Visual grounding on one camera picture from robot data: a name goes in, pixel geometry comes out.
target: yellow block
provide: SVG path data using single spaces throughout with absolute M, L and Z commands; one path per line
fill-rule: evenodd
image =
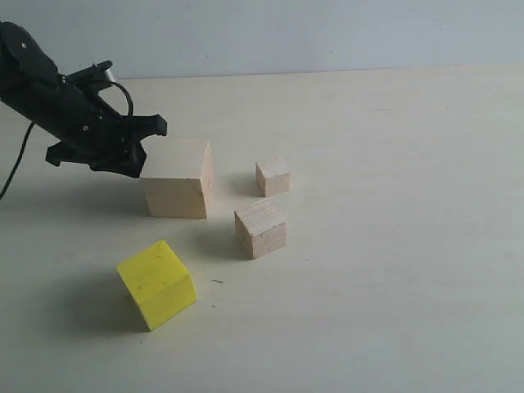
M 197 300 L 189 272 L 163 240 L 117 270 L 150 331 Z

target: white table surface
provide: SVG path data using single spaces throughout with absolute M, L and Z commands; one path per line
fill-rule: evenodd
M 0 203 L 0 391 L 522 392 L 524 65 L 124 83 L 211 141 L 210 217 L 147 217 L 35 129 Z M 0 106 L 0 183 L 27 124 Z M 233 209 L 278 154 L 288 244 L 246 260 Z M 198 301 L 146 333 L 115 267 L 160 239 Z

